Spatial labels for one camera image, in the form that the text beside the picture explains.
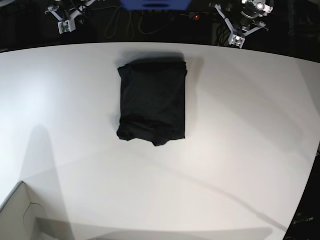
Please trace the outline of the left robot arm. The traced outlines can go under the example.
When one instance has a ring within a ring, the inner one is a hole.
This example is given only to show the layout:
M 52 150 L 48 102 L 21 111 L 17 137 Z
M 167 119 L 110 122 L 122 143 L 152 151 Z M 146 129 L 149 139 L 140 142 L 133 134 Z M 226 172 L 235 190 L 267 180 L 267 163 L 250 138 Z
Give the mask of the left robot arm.
M 260 19 L 272 13 L 273 0 L 216 0 L 210 4 L 222 18 L 215 46 L 242 49 L 248 36 L 266 29 Z

